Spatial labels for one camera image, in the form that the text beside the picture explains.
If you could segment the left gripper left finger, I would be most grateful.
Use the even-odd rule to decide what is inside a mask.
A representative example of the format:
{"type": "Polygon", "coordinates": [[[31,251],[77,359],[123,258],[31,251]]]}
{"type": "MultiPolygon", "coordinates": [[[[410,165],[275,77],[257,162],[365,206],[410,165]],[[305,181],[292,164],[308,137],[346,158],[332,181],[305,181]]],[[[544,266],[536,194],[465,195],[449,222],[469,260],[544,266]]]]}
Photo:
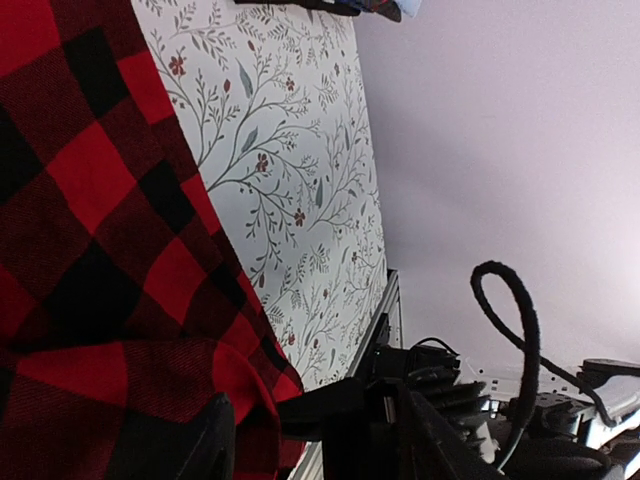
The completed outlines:
{"type": "Polygon", "coordinates": [[[185,423],[131,413],[110,458],[107,479],[230,479],[235,413],[225,394],[185,423]]]}

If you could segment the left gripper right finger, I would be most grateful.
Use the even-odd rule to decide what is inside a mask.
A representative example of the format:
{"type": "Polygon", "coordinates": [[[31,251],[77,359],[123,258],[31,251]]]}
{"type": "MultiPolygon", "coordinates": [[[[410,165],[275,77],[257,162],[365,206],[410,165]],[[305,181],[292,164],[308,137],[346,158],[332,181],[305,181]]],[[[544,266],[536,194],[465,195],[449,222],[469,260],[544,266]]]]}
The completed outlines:
{"type": "Polygon", "coordinates": [[[283,436],[319,442],[325,479],[498,479],[399,380],[345,378],[277,405],[283,436]]]}

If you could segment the red black plaid shirt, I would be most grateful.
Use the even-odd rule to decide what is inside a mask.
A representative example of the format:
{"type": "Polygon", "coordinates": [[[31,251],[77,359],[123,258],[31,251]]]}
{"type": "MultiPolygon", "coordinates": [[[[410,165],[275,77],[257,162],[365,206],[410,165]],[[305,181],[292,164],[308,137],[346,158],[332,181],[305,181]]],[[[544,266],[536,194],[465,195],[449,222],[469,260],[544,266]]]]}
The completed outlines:
{"type": "Polygon", "coordinates": [[[127,1],[1,5],[1,475],[107,479],[134,342],[209,343],[302,392],[127,1]]]}

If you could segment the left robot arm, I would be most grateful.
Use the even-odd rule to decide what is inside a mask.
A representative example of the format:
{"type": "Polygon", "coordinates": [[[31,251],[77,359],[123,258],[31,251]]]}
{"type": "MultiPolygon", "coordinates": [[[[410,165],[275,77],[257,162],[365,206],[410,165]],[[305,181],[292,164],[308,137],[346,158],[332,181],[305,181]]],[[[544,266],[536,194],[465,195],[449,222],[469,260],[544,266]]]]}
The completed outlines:
{"type": "Polygon", "coordinates": [[[495,261],[471,275],[473,294],[502,334],[484,277],[501,278],[521,315],[523,332],[511,343],[524,355],[518,395],[502,409],[506,435],[496,457],[480,453],[482,384],[461,383],[447,347],[381,349],[367,373],[293,397],[272,407],[241,411],[256,390],[232,353],[209,343],[134,342],[124,353],[132,368],[131,410],[106,469],[110,479],[284,479],[278,458],[296,456],[300,442],[322,446],[328,479],[618,479],[622,465],[580,436],[584,418],[571,403],[541,404],[539,372],[568,381],[586,395],[608,427],[618,425],[604,390],[634,375],[589,361],[578,375],[540,353],[532,299],[510,267],[495,261]]]}

